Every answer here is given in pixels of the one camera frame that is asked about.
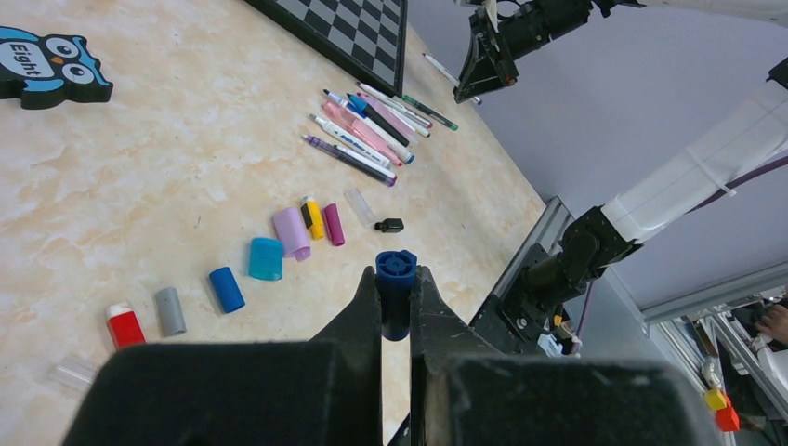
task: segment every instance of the blue pen cap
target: blue pen cap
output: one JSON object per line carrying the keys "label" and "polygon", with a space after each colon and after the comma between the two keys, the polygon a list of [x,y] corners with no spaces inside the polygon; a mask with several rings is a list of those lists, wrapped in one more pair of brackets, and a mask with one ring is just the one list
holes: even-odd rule
{"label": "blue pen cap", "polygon": [[367,108],[367,103],[356,95],[351,95],[348,93],[348,99],[350,99],[350,103],[353,104],[353,107],[355,107],[356,110],[364,110]]}
{"label": "blue pen cap", "polygon": [[374,263],[383,337],[401,341],[411,331],[410,296],[416,281],[416,256],[404,250],[386,251],[378,254]]}
{"label": "blue pen cap", "polygon": [[252,239],[249,250],[249,275],[261,281],[278,281],[282,278],[282,242],[258,237]]}
{"label": "blue pen cap", "polygon": [[211,284],[214,286],[214,291],[217,294],[217,300],[225,313],[232,313],[246,305],[243,302],[241,290],[238,288],[238,283],[232,277],[230,267],[222,267],[208,274]]}
{"label": "blue pen cap", "polygon": [[348,103],[348,110],[350,110],[351,112],[354,112],[354,113],[358,114],[358,115],[359,115],[360,117],[362,117],[362,118],[366,118],[366,117],[367,117],[367,115],[366,115],[366,114],[364,114],[364,112],[363,112],[363,111],[359,110],[359,108],[358,108],[358,107],[356,107],[355,105],[353,105],[352,103]]}

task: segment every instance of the blue owl cutout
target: blue owl cutout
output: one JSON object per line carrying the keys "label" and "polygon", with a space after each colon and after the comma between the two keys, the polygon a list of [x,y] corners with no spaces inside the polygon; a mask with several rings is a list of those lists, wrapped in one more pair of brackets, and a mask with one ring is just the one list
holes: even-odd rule
{"label": "blue owl cutout", "polygon": [[19,98],[29,110],[55,107],[66,99],[109,101],[112,83],[86,46],[81,35],[39,37],[0,26],[0,99]]}

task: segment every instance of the checkered pattern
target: checkered pattern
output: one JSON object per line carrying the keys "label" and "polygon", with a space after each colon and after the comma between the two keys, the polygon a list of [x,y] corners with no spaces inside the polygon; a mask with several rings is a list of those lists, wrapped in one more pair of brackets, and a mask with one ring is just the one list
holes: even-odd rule
{"label": "checkered pattern", "polygon": [[397,84],[402,2],[407,0],[271,0],[350,54],[390,85]]}

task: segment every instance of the pink highlighter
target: pink highlighter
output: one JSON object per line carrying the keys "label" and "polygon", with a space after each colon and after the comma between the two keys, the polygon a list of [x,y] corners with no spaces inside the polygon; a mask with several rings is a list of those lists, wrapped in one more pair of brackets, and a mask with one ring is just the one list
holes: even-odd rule
{"label": "pink highlighter", "polygon": [[370,104],[370,106],[379,115],[383,116],[383,119],[387,120],[392,127],[396,128],[397,131],[400,132],[408,141],[410,141],[412,145],[416,145],[418,143],[418,137],[416,136],[414,130],[404,123],[402,119],[400,119],[396,114],[392,113],[384,103],[362,92],[359,92],[356,95],[364,102]]}
{"label": "pink highlighter", "polygon": [[397,157],[396,153],[388,148],[386,141],[348,109],[340,107],[331,100],[322,104],[322,109],[325,114],[334,121],[334,124],[344,128],[348,133],[365,142],[381,155],[387,157],[394,165],[402,165],[402,160]]}

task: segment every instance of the magenta cap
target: magenta cap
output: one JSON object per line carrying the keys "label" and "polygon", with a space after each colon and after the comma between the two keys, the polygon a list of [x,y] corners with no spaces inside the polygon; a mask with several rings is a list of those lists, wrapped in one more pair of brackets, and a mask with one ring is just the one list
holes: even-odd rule
{"label": "magenta cap", "polygon": [[334,246],[345,244],[345,233],[342,232],[342,223],[339,221],[339,211],[336,209],[335,203],[325,206],[322,210],[322,219],[328,229],[326,232],[331,244]]}
{"label": "magenta cap", "polygon": [[309,237],[301,213],[294,207],[288,207],[273,216],[273,226],[284,248],[284,258],[295,257],[299,262],[311,255]]}

